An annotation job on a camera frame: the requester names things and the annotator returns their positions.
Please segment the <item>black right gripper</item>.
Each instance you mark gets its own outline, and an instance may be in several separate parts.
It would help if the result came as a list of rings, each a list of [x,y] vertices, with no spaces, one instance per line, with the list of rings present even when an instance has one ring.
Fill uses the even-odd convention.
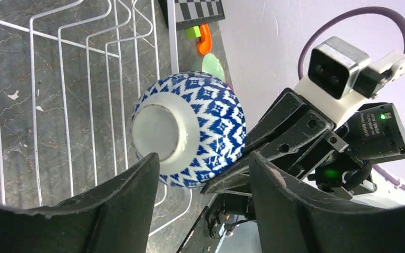
[[[207,181],[200,193],[253,194],[263,252],[405,252],[405,206],[361,205],[297,179],[325,159],[319,143],[334,127],[285,88],[247,134],[245,149],[256,152]]]

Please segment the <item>pale green ceramic bowl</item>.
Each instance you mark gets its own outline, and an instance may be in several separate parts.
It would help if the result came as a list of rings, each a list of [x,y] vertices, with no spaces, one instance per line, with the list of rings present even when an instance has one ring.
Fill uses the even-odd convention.
[[[200,71],[211,74],[226,82],[225,70],[219,58],[213,53],[200,56],[192,65],[191,71]]]

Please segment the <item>blue white patterned bowl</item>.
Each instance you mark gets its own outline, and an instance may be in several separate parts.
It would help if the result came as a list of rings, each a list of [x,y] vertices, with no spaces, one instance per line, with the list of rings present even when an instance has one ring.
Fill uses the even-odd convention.
[[[246,122],[232,89],[214,75],[189,71],[147,88],[130,118],[136,157],[159,157],[159,181],[200,188],[240,159]]]

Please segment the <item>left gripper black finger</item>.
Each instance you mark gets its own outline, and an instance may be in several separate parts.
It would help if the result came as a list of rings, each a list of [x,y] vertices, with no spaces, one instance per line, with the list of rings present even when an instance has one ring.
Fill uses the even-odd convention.
[[[158,178],[151,153],[56,206],[0,205],[0,252],[145,252]]]

